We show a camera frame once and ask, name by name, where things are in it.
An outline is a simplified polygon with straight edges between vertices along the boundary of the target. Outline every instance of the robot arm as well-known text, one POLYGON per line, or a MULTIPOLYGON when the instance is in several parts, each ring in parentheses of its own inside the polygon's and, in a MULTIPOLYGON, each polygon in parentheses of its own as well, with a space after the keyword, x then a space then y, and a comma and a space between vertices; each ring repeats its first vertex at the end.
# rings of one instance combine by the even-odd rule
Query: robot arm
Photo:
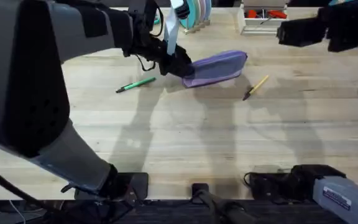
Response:
POLYGON ((289 174, 249 173, 252 196, 274 203, 308 200, 335 213, 349 224, 358 224, 358 186, 346 174, 327 165, 297 165, 289 174))
POLYGON ((194 72, 186 50, 150 34, 158 6, 128 11, 76 0, 0 0, 0 148, 89 194, 116 197, 117 170, 82 140, 69 119, 61 64, 120 48, 157 62, 162 75, 194 72))

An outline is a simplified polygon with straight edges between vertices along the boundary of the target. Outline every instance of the white cable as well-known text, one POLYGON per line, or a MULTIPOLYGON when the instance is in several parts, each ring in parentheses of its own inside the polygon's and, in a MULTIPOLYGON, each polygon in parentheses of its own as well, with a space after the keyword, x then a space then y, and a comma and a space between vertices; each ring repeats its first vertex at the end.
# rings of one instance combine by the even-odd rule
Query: white cable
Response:
POLYGON ((9 200, 9 203, 12 205, 13 209, 17 211, 17 213, 22 217, 23 219, 23 224, 25 224, 25 218, 24 216, 21 214, 21 212, 19 212, 19 210, 16 208, 16 206, 13 204, 12 200, 9 200))

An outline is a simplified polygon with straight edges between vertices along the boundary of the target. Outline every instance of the blue object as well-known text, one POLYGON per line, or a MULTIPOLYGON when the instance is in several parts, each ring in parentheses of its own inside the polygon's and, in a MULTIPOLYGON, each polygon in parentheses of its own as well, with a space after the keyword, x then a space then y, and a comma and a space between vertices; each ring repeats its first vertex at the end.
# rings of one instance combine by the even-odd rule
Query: blue object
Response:
POLYGON ((186 0, 186 1, 187 4, 189 5, 190 14, 186 19, 181 19, 180 24, 186 29, 191 29, 196 24, 197 7, 194 1, 198 1, 198 0, 186 0))

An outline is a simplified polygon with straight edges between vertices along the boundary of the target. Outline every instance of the purple pencil case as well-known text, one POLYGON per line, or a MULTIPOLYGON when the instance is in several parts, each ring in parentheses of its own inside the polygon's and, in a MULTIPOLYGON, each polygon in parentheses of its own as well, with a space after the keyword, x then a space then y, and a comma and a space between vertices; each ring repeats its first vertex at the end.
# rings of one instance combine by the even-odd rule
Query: purple pencil case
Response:
POLYGON ((194 74, 183 77, 183 85, 187 88, 205 86, 236 78, 247 60, 247 54, 240 50, 228 50, 212 57, 192 63, 194 74))

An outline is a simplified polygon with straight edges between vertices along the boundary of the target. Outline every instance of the white storage box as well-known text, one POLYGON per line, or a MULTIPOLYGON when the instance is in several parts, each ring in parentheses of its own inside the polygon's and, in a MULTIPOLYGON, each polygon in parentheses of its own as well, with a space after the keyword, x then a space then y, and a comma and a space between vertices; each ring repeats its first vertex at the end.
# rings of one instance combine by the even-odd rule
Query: white storage box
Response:
POLYGON ((284 10, 288 0, 244 0, 237 13, 240 34, 276 34, 277 28, 286 19, 245 18, 249 9, 284 10))

